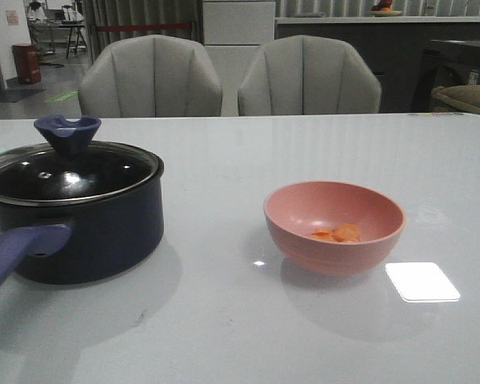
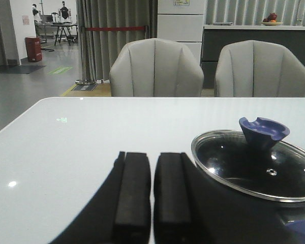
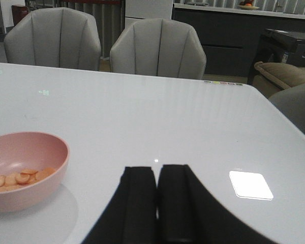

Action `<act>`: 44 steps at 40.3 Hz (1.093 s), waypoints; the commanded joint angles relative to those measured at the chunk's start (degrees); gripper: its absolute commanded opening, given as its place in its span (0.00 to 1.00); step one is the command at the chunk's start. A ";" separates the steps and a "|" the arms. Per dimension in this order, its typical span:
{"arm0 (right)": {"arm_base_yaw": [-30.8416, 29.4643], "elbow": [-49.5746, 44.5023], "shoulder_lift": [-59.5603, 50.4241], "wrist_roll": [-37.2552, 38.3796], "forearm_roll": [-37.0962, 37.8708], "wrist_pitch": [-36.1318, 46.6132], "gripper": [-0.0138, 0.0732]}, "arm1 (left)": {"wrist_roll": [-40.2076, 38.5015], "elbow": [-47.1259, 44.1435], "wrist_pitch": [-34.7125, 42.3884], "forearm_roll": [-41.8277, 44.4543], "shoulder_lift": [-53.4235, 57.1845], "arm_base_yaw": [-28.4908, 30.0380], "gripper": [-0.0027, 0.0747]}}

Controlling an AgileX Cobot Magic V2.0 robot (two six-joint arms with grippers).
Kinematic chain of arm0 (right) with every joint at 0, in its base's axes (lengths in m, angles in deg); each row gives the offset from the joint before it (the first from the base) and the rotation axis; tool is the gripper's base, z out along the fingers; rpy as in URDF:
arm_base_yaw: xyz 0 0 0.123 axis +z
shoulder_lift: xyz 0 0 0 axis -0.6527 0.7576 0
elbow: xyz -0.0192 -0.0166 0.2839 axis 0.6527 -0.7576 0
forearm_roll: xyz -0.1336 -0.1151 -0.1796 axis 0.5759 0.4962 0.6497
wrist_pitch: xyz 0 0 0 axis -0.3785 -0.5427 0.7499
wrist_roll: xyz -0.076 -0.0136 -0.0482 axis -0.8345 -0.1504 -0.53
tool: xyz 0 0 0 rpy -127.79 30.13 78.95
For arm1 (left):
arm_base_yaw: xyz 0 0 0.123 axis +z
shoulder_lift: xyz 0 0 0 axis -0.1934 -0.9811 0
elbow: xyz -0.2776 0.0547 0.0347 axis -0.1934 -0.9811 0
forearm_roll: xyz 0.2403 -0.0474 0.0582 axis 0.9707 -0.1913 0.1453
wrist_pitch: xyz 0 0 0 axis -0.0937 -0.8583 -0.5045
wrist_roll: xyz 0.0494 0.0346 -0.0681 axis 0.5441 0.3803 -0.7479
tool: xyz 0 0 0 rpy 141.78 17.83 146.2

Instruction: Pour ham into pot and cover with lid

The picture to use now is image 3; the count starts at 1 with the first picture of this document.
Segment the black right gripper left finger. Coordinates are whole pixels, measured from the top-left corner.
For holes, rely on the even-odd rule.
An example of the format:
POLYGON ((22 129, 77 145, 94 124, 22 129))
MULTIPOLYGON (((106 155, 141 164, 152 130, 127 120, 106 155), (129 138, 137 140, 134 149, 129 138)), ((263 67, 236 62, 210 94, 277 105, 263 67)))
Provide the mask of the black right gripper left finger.
POLYGON ((156 182, 150 167, 126 167, 119 185, 83 243, 154 243, 156 182))

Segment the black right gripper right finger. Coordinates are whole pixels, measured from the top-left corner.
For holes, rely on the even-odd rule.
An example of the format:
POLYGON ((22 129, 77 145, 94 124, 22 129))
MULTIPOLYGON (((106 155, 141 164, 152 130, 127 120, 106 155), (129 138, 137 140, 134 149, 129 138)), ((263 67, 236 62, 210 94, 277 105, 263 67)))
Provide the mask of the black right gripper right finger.
POLYGON ((188 165, 164 165, 158 180, 161 243, 272 243, 227 210, 188 165))

